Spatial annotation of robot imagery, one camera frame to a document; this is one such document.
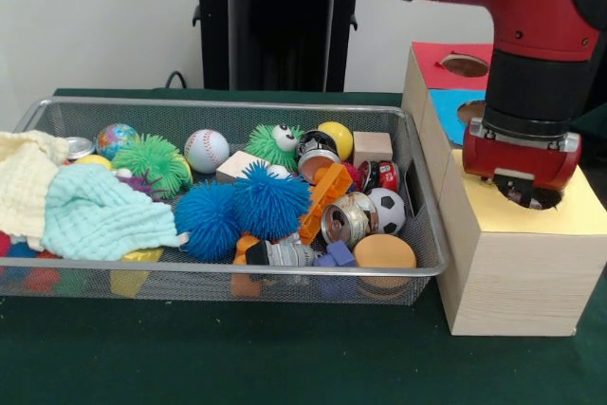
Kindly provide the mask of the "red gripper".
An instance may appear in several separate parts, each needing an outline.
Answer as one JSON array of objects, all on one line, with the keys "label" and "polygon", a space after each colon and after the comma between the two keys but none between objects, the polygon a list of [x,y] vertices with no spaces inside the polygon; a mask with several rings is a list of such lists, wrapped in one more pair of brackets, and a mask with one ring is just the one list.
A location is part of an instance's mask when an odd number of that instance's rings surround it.
[{"label": "red gripper", "polygon": [[495,177],[495,186],[508,200],[547,210],[562,201],[562,190],[578,167],[581,137],[568,132],[559,140],[509,137],[487,129],[480,120],[466,127],[462,160],[466,173]]}]

